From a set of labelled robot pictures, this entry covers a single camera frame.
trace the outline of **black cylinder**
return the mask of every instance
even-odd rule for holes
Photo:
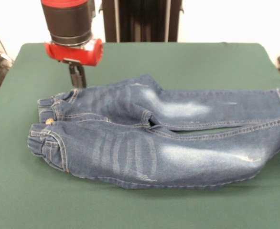
[[[88,1],[70,8],[43,5],[43,12],[52,41],[64,46],[78,46],[91,38]]]

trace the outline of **metal button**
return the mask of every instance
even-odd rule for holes
[[[53,122],[54,122],[54,119],[52,119],[52,118],[48,118],[48,119],[45,121],[45,123],[46,123],[47,125],[52,124]]]

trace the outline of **distressed denim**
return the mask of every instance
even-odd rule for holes
[[[153,113],[155,124],[169,130],[245,126],[280,117],[280,89],[265,91],[162,90],[149,75],[106,86],[74,89],[39,100],[40,123],[104,120],[142,125]]]
[[[165,91],[141,76],[40,100],[39,115],[34,155],[123,188],[222,187],[253,178],[280,151],[280,89]],[[219,127],[234,128],[173,131]]]

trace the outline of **green cloth surface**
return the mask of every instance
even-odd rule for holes
[[[107,43],[87,84],[150,73],[164,89],[271,89],[259,44]],[[72,88],[68,66],[26,44],[0,88],[0,229],[280,229],[280,153],[252,180],[218,190],[124,190],[60,172],[27,147],[37,100]]]

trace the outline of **white wall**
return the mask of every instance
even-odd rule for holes
[[[97,10],[100,3],[96,0]],[[183,0],[183,7],[179,42],[258,42],[276,63],[280,0]],[[94,19],[92,31],[105,40],[102,13]],[[0,37],[13,58],[22,44],[48,40],[40,0],[1,0]]]
[[[280,55],[280,0],[184,0],[179,42],[257,42]]]

